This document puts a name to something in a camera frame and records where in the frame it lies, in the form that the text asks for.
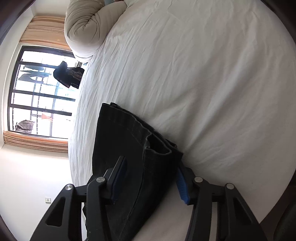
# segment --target orange curtain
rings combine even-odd
[[[64,36],[65,18],[34,17],[20,39],[20,43],[40,45],[71,51]]]
[[[4,143],[35,150],[68,152],[68,141],[4,131]]]

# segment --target bed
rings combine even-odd
[[[82,56],[89,63],[69,140],[74,184],[92,174],[101,104],[115,102],[176,143],[196,175],[235,184],[261,221],[296,167],[296,47],[287,28],[260,0],[125,4]],[[135,240],[184,240],[191,210],[173,186]]]

